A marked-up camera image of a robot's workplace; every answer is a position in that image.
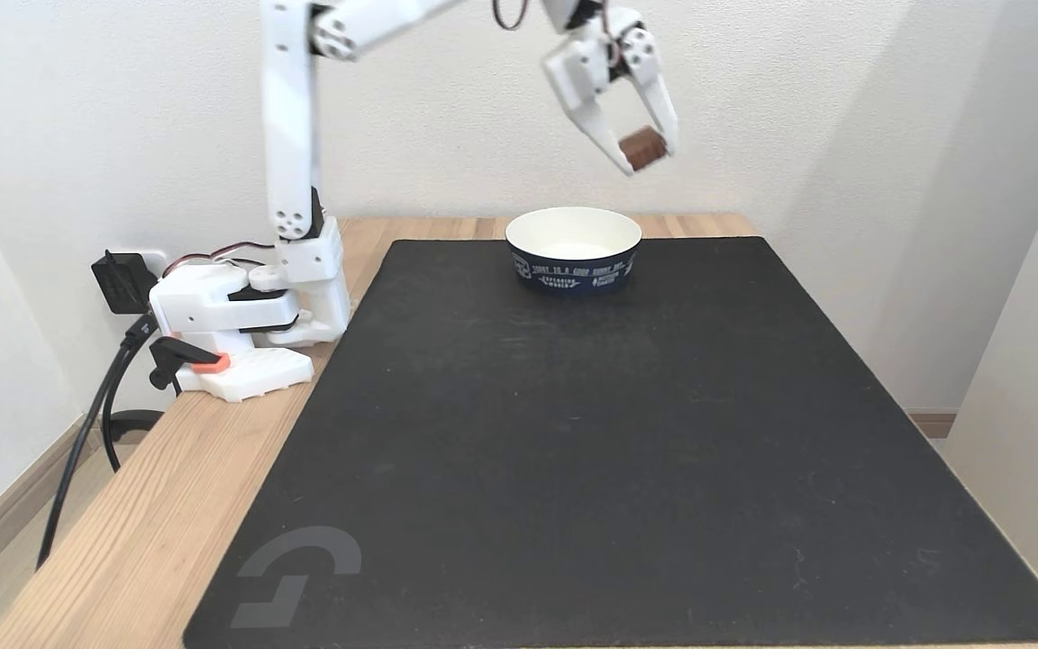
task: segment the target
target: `black cable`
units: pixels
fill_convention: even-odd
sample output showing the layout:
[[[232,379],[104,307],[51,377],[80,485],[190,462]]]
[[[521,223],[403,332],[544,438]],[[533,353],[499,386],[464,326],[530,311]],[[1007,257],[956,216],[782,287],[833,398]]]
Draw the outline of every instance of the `black cable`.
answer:
[[[90,427],[94,424],[99,410],[103,407],[106,396],[112,389],[118,387],[119,378],[122,377],[125,366],[131,364],[131,357],[138,351],[152,333],[158,330],[158,322],[153,314],[143,314],[135,324],[127,329],[127,334],[119,344],[118,353],[114,354],[111,366],[103,375],[103,383],[99,385],[98,393],[91,401],[90,409],[86,410],[82,427],[75,433],[75,441],[71,444],[71,455],[66,457],[66,465],[62,468],[62,477],[58,478],[58,489],[54,492],[54,503],[51,505],[51,513],[46,518],[46,530],[43,531],[43,542],[37,549],[37,568],[43,567],[46,559],[51,555],[51,547],[54,546],[54,533],[58,531],[58,517],[62,514],[62,505],[66,498],[66,490],[71,488],[71,478],[75,474],[75,465],[79,464],[79,456],[82,455],[83,443],[86,443],[86,435],[90,433]]]
[[[502,20],[502,7],[499,5],[499,0],[491,0],[491,12],[495,13],[495,24],[501,26],[501,28],[508,31],[515,31],[519,29],[522,25],[522,21],[527,17],[527,5],[530,4],[530,0],[522,0],[522,7],[519,8],[519,18],[513,24],[507,24]]]
[[[131,361],[137,353],[139,353],[139,348],[132,349],[122,358],[122,364],[119,366],[119,373],[114,378],[111,389],[107,390],[106,399],[103,400],[103,414],[99,423],[99,428],[103,433],[103,451],[106,452],[106,458],[110,461],[111,469],[114,469],[114,471],[122,468],[122,464],[119,464],[119,454],[114,452],[114,431],[111,425],[111,411],[114,409],[114,398],[115,395],[119,394],[119,385],[122,383],[125,375],[127,375],[127,369],[131,367]]]
[[[103,378],[103,385],[99,386],[98,393],[94,394],[94,400],[91,401],[90,410],[86,411],[82,427],[79,427],[79,431],[75,434],[75,441],[71,445],[71,455],[66,457],[66,465],[62,468],[62,477],[58,480],[58,489],[55,489],[54,492],[54,503],[51,505],[50,516],[46,518],[46,531],[43,533],[43,543],[37,547],[37,564],[34,566],[34,570],[42,568],[43,564],[46,563],[46,559],[51,555],[51,547],[54,545],[54,533],[55,530],[58,530],[58,515],[62,514],[62,504],[66,498],[66,490],[71,487],[71,477],[75,474],[75,465],[79,464],[79,454],[82,454],[83,443],[86,441],[87,433],[90,433],[94,416],[99,415],[99,408],[103,407],[103,399],[106,398],[107,391],[110,390],[115,373],[118,372],[126,357],[127,348],[119,348],[119,353],[114,354],[114,360],[111,361],[111,367],[106,371],[106,375]]]

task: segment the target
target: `desk mat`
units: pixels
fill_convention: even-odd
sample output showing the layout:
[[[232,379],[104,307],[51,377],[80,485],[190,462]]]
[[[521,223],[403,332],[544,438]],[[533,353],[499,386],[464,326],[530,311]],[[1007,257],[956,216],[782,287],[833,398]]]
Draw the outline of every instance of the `desk mat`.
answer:
[[[614,295],[401,242],[191,649],[1038,641],[1038,580],[774,251]]]

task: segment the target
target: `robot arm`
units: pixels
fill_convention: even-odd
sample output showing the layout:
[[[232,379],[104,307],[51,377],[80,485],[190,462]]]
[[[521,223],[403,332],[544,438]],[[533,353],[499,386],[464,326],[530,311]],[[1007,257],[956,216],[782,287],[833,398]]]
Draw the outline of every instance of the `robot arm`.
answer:
[[[335,341],[351,317],[338,225],[320,201],[315,65],[317,55],[354,61],[462,0],[261,0],[267,207],[276,263],[248,271],[225,263],[182,266],[152,290],[164,332],[228,369],[181,370],[184,389],[228,401],[311,378],[308,357],[290,349]],[[543,69],[569,118],[627,175],[675,152],[679,128],[655,39],[637,12],[606,0],[543,0],[564,44]],[[625,139],[606,127],[598,98],[631,81],[652,115]]]
[[[462,0],[261,0],[263,118],[267,133],[268,217],[277,235],[277,272],[252,272],[260,291],[296,289],[313,314],[273,345],[312,345],[342,335],[350,303],[342,282],[338,227],[320,205],[313,57],[358,60],[379,45]],[[627,175],[674,154],[679,121],[659,75],[655,37],[637,11],[605,0],[543,0],[566,39],[543,61],[570,119]],[[652,115],[648,127],[617,140],[598,98],[618,79],[631,81]]]

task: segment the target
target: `baseboard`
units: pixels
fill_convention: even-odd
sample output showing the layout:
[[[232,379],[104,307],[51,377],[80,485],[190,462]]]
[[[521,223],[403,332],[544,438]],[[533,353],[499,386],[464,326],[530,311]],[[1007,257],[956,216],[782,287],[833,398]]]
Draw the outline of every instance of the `baseboard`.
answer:
[[[46,453],[39,456],[18,480],[13,482],[3,495],[0,495],[0,551],[17,537],[27,522],[39,512],[46,503],[54,495],[58,487],[58,478],[71,453],[75,433],[79,431],[82,420],[75,422],[62,433]],[[79,457],[79,463],[90,457],[102,447],[98,430],[87,435],[86,447]]]
[[[914,409],[907,410],[907,415],[911,416],[911,422],[928,439],[947,439],[948,433],[952,432],[952,424],[955,423],[954,411]]]

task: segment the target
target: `wooden tabletop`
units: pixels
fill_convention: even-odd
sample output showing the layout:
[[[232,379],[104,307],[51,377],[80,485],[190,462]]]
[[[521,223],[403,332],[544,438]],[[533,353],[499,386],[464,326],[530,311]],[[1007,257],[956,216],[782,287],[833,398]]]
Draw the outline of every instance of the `wooden tabletop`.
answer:
[[[736,215],[637,218],[648,238],[741,237]],[[342,221],[352,303],[397,239],[502,239],[506,219]],[[309,350],[318,373],[332,345]],[[182,646],[311,383],[228,404],[182,395],[0,620],[1,648]]]

